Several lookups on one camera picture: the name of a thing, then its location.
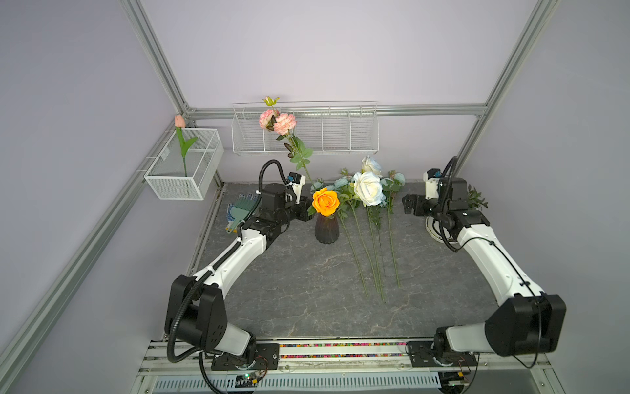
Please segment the dark red glass vase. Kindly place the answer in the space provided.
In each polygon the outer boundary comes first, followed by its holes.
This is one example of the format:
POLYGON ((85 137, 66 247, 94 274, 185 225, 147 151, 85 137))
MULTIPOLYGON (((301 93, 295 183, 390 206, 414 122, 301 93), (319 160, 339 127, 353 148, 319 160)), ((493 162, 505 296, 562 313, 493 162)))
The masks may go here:
POLYGON ((335 243, 340 236, 340 225, 336 216, 323 216, 318 213, 314 234, 318 242, 330 245, 335 243))

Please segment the teal white rose spray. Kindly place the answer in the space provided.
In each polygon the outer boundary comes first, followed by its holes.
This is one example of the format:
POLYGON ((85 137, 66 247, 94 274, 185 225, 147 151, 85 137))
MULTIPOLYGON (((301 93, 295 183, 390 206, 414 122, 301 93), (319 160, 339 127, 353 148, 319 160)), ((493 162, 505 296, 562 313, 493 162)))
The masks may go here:
POLYGON ((385 274, 381 238, 382 214, 386 215, 387 225, 392 225, 394 198, 405 184, 406 178, 402 172, 392 170, 385 174, 382 166, 371 156, 362 158, 360 170, 352 177, 351 190, 354 201, 361 203, 366 211, 373 250, 375 285, 382 297, 385 274))

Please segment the large teal rose spray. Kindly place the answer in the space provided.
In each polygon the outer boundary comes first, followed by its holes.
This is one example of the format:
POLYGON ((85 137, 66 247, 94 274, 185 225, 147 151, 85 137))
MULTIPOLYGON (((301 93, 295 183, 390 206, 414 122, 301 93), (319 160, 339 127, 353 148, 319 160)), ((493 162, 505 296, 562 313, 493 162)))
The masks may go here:
POLYGON ((377 293, 380 301, 384 302, 387 297, 385 295, 385 284, 384 284, 384 297, 381 296, 379 291, 375 285, 375 277, 373 274, 372 267, 372 243, 370 241, 370 234, 368 230, 368 219, 366 215, 366 211, 361 203, 354 201, 353 193, 351 190, 351 182, 352 177, 355 172, 351 172, 347 168, 343 168, 340 171, 340 177, 335 181, 335 186, 339 187, 343 192, 343 197, 349 199, 349 209, 347 211, 349 220, 354 223, 354 227, 356 229, 356 238, 359 245, 359 251, 363 253, 365 261, 362 264, 363 266, 367 266, 367 273, 365 275, 365 279, 369 279, 373 286, 374 291, 377 293))

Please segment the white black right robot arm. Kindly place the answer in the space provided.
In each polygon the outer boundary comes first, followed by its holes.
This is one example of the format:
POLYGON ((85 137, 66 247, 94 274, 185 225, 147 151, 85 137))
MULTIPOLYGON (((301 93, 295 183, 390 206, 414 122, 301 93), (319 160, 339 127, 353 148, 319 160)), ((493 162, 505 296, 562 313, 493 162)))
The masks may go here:
POLYGON ((466 180, 456 177, 453 157, 444 169, 423 176, 425 192, 406 195, 405 213, 425 218, 452 252, 466 252, 490 286, 497 310, 482 323, 436 330, 429 353, 438 364, 454 363, 456 356, 492 353, 521 361, 532 369, 542 354, 556 350, 567 306, 559 295, 545 292, 525 274, 500 243, 489 220, 469 201, 466 180))

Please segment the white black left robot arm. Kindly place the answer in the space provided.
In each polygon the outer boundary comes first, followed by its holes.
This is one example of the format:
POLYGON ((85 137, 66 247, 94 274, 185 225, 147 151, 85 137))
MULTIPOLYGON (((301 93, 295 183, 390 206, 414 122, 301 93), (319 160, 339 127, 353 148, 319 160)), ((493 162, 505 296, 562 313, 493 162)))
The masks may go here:
POLYGON ((283 172, 278 160, 267 161, 259 172, 254 205, 237 223, 236 239, 200 271, 180 275, 172 283, 165 319, 169 362, 180 363, 198 353, 218 353, 245 366, 254 364, 256 338, 229 323, 225 297, 292 221, 310 220, 312 200, 303 189, 306 183, 298 172, 283 172))

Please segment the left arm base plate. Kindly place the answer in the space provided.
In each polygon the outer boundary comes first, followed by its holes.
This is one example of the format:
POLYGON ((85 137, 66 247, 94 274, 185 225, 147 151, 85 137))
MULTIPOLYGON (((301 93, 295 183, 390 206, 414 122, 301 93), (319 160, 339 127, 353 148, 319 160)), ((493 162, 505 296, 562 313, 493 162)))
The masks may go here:
POLYGON ((212 371, 276 370, 280 360, 280 344, 277 342, 257 342, 236 356, 223 353, 213 359, 212 371))

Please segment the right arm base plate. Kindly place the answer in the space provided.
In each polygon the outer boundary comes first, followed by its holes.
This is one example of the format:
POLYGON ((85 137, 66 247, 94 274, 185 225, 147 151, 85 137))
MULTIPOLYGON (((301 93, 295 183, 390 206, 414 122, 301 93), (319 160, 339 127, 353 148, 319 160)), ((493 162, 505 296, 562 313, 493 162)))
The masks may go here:
POLYGON ((415 368, 421 367, 476 367, 477 356, 442 348, 429 340, 408 341, 405 352, 415 368))

